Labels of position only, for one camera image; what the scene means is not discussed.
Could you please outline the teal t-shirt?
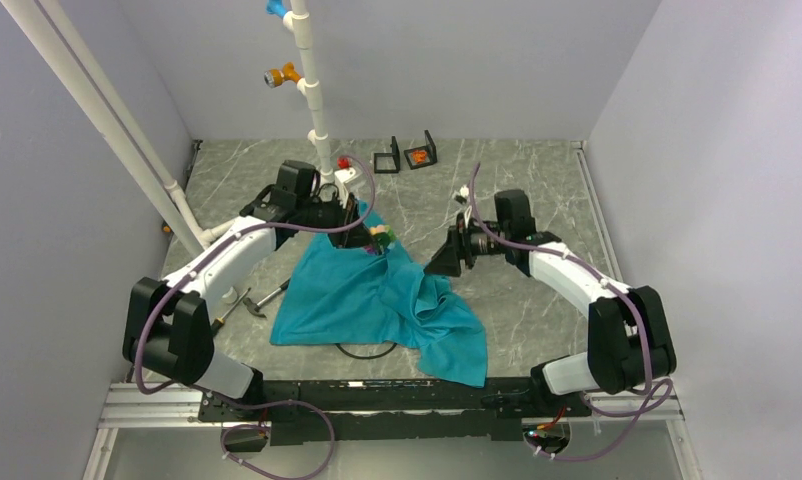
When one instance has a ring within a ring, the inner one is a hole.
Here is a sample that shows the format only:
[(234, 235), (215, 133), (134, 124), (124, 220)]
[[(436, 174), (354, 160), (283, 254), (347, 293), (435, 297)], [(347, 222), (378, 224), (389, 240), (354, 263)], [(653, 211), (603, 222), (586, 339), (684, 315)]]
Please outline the teal t-shirt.
[(420, 353), (420, 372), (483, 387), (484, 325), (444, 276), (429, 275), (401, 243), (383, 254), (313, 237), (276, 315), (278, 346), (396, 343)]

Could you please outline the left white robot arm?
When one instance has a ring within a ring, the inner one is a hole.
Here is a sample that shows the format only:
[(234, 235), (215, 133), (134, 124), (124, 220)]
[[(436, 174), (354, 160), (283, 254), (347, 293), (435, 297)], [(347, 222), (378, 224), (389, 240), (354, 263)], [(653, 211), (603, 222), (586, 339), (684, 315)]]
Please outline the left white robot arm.
[(373, 185), (375, 179), (363, 162), (349, 162), (324, 183), (314, 166), (284, 161), (275, 182), (209, 248), (165, 278), (144, 277), (133, 286), (122, 354), (141, 393), (180, 384), (224, 397), (225, 407), (241, 420), (262, 411), (262, 372), (216, 349), (212, 312), (230, 288), (298, 232), (325, 234), (339, 248), (369, 242), (369, 213), (359, 209), (352, 191), (356, 183)]

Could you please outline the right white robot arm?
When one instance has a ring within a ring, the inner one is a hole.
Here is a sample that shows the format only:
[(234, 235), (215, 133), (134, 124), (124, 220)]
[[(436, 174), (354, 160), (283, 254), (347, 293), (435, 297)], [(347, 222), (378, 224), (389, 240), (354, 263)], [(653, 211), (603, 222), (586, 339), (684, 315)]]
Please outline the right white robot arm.
[(584, 352), (533, 368), (528, 401), (551, 415), (567, 395), (617, 394), (667, 377), (677, 358), (659, 293), (630, 287), (598, 271), (556, 235), (540, 231), (524, 191), (495, 194), (495, 220), (479, 220), (472, 206), (456, 217), (446, 240), (425, 267), (458, 277), (481, 256), (502, 256), (525, 276), (554, 289), (587, 320)]

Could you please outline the colourful flower plush patch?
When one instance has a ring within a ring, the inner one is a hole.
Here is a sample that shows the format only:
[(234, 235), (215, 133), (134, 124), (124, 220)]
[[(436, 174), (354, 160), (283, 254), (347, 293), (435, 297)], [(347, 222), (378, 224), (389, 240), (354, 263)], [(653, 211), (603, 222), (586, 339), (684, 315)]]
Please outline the colourful flower plush patch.
[(369, 227), (368, 231), (370, 240), (369, 244), (365, 246), (364, 249), (369, 254), (383, 255), (390, 250), (397, 241), (394, 230), (386, 224)]

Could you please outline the black square frame holder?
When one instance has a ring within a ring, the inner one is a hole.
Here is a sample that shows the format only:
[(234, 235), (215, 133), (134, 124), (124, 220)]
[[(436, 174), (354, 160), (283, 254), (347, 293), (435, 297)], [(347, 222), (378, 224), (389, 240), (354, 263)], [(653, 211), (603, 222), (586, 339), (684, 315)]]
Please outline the black square frame holder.
[(436, 144), (429, 130), (424, 131), (424, 138), (424, 145), (403, 151), (404, 158), (411, 170), (434, 166), (438, 163)]

